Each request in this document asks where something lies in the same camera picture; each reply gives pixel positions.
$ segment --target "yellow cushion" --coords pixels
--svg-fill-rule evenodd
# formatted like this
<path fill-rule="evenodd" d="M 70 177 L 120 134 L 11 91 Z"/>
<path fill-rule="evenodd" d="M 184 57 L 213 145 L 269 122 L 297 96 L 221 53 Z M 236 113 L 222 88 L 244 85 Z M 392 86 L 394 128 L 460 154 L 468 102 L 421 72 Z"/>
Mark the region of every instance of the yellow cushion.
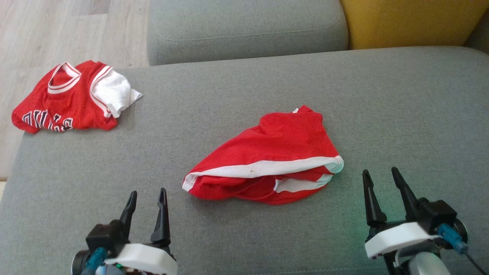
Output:
<path fill-rule="evenodd" d="M 489 0 L 341 0 L 350 48 L 462 46 Z"/>

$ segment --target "jersey collar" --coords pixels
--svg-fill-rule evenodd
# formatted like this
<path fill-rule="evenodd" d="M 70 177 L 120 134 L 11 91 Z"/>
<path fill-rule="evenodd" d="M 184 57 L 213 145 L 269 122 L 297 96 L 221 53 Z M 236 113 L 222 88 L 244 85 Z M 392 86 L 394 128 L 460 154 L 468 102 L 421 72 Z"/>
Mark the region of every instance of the jersey collar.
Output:
<path fill-rule="evenodd" d="M 51 84 L 53 83 L 54 75 L 57 72 L 59 72 L 60 69 L 63 69 L 69 76 L 71 76 L 71 79 L 61 85 L 52 86 Z M 48 93 L 66 92 L 69 89 L 73 88 L 73 86 L 75 86 L 78 80 L 80 80 L 81 75 L 82 73 L 80 73 L 80 71 L 77 70 L 75 67 L 73 67 L 70 63 L 64 62 L 63 64 L 59 64 L 57 68 L 54 70 L 53 75 L 51 76 L 51 79 L 48 82 L 47 92 Z"/>

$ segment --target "basketball jersey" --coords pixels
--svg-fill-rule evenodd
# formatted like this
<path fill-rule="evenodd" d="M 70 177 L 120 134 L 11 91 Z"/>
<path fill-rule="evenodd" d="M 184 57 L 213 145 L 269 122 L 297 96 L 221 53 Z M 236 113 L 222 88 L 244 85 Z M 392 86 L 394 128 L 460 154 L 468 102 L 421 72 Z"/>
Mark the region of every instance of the basketball jersey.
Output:
<path fill-rule="evenodd" d="M 120 112 L 141 97 L 112 67 L 92 60 L 75 67 L 68 62 L 48 72 L 13 110 L 12 123 L 35 134 L 117 125 Z"/>

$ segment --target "white sleeve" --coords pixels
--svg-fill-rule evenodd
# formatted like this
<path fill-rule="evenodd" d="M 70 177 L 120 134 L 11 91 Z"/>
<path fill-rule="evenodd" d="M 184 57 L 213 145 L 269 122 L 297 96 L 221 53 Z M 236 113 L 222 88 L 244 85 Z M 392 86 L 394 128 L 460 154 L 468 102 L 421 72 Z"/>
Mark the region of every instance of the white sleeve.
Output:
<path fill-rule="evenodd" d="M 121 111 L 142 96 L 138 91 L 131 89 L 127 78 L 112 68 L 99 79 L 95 79 L 90 92 L 104 103 L 110 114 L 116 118 L 120 116 Z"/>

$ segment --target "gray fabric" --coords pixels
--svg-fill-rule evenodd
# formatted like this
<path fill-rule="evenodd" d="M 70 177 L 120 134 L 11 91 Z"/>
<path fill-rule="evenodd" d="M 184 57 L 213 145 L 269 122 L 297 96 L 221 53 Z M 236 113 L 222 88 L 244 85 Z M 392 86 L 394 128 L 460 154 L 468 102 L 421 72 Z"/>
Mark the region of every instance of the gray fabric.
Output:
<path fill-rule="evenodd" d="M 489 56 L 411 47 L 119 72 L 143 97 L 112 131 L 24 135 L 0 204 L 7 274 L 66 274 L 86 234 L 118 218 L 132 190 L 131 240 L 147 242 L 161 187 L 181 275 L 387 274 L 363 248 L 361 173 L 370 170 L 383 210 L 398 220 L 394 165 L 416 195 L 458 211 L 471 253 L 489 262 Z M 202 201 L 181 189 L 217 146 L 266 113 L 302 104 L 323 114 L 345 160 L 327 188 L 283 206 Z M 475 273 L 455 252 L 443 259 L 453 275 Z"/>
<path fill-rule="evenodd" d="M 150 65 L 346 50 L 339 0 L 154 0 Z"/>

